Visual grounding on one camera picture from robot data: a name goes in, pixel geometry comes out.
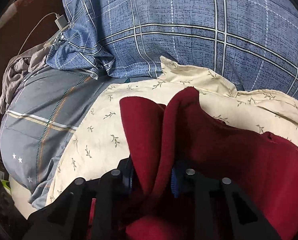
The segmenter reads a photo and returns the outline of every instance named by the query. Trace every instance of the blue plaid bedding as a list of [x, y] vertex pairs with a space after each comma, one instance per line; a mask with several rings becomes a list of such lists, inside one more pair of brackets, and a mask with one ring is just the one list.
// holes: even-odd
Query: blue plaid bedding
[[298, 99], [298, 11], [289, 0], [63, 0], [70, 28], [47, 63], [93, 77], [157, 77], [160, 55], [208, 67], [239, 90]]

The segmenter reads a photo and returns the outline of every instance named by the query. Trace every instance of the cream floral blanket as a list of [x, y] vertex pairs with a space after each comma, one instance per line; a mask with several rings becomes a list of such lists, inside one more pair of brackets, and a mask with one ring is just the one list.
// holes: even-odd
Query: cream floral blanket
[[270, 131], [298, 146], [296, 99], [275, 90], [237, 91], [210, 69], [160, 59], [163, 74], [158, 79], [113, 84], [97, 98], [59, 161], [46, 205], [75, 178], [99, 178], [129, 157], [119, 108], [124, 97], [139, 96], [167, 105], [177, 92], [194, 86], [200, 92], [201, 108], [212, 117], [258, 133]]

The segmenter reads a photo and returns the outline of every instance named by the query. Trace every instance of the bed sheet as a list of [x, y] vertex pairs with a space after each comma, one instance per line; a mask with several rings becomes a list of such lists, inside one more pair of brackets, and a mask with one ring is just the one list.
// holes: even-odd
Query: bed sheet
[[22, 81], [2, 120], [0, 150], [9, 174], [30, 191], [33, 207], [45, 206], [58, 161], [97, 96], [125, 81], [49, 66]]
[[47, 204], [74, 179], [100, 178], [129, 157], [119, 105], [125, 97], [167, 105], [176, 93], [193, 86], [200, 92], [201, 108], [213, 118], [260, 134], [272, 132], [298, 146], [298, 100], [276, 90], [237, 91], [234, 84], [210, 69], [178, 65], [164, 57], [161, 66], [164, 74], [156, 80], [112, 84], [99, 95], [59, 161]]
[[160, 55], [207, 67], [238, 90], [298, 99], [298, 11], [289, 0], [63, 0], [70, 28], [51, 49], [57, 69], [158, 77]]

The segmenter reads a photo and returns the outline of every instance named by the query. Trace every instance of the red cloth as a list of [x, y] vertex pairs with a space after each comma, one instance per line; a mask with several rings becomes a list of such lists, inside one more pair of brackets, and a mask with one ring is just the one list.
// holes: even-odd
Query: red cloth
[[298, 147], [270, 132], [225, 125], [204, 112], [192, 87], [164, 108], [127, 97], [120, 101], [130, 154], [142, 189], [129, 206], [126, 233], [132, 240], [193, 239], [193, 203], [175, 199], [169, 180], [183, 156], [209, 178], [229, 177], [264, 213], [283, 240], [298, 231]]

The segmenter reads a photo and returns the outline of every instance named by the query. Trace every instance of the black object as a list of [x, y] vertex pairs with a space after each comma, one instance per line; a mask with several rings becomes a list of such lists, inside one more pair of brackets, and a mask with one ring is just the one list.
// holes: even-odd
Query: black object
[[92, 239], [112, 239], [115, 234], [113, 200], [128, 196], [133, 174], [132, 160], [127, 158], [100, 179], [75, 179], [52, 204], [29, 216], [30, 229], [23, 240], [85, 240], [93, 198], [97, 198], [97, 212], [92, 224]]
[[229, 178], [206, 178], [185, 161], [177, 161], [174, 167], [178, 194], [194, 194], [195, 240], [281, 240], [262, 212]]
[[0, 240], [21, 240], [28, 226], [0, 181]]
[[[195, 199], [195, 240], [281, 239], [248, 196], [228, 178], [206, 178], [188, 169], [190, 166], [183, 162], [175, 167], [179, 194], [193, 194]], [[75, 179], [51, 205], [29, 216], [30, 229], [23, 240], [84, 240], [92, 198], [97, 198], [97, 201], [91, 239], [117, 239], [113, 205], [117, 199], [128, 197], [131, 193], [134, 175], [132, 160], [128, 158], [120, 161], [118, 169], [107, 172], [100, 179]], [[215, 223], [217, 211], [212, 201], [218, 197], [225, 200], [225, 205], [217, 204], [223, 207], [220, 217], [226, 224], [224, 227], [219, 220]]]

